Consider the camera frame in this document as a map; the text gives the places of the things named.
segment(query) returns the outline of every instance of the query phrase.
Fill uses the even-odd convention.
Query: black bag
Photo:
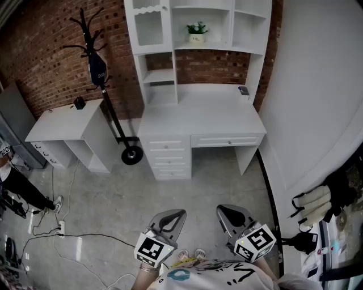
[[[283,245],[294,246],[298,251],[303,251],[309,255],[312,251],[315,251],[318,243],[318,234],[301,232],[293,238],[281,238]]]

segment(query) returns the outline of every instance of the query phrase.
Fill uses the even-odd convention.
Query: person
[[[59,213],[63,205],[63,197],[59,196],[54,202],[50,201],[25,176],[12,167],[9,160],[8,155],[0,158],[0,181],[3,188],[20,195],[26,202],[46,213],[49,210]]]
[[[264,257],[254,263],[208,260],[205,251],[197,249],[195,258],[180,251],[178,262],[159,276],[159,269],[140,265],[132,290],[322,290],[319,283],[294,274],[279,280]]]

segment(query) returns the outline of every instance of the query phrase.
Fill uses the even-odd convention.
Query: white bookshelf hutch
[[[234,146],[243,174],[266,131],[253,107],[263,67],[271,0],[125,0],[145,110],[138,136],[158,180],[189,179],[191,148]],[[201,45],[186,25],[204,22]],[[245,84],[178,84],[175,51],[250,53]],[[171,53],[172,69],[148,70],[145,55]],[[241,95],[238,87],[247,87]]]

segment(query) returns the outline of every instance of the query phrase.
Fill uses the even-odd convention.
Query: wrist
[[[141,263],[141,266],[144,267],[144,268],[147,268],[147,269],[155,269],[147,264],[144,264],[144,263]]]

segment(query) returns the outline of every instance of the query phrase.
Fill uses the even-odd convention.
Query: white wall
[[[291,197],[319,184],[363,142],[363,10],[355,0],[285,0],[260,116],[260,152],[283,237],[297,232]],[[284,247],[285,271],[299,252]]]

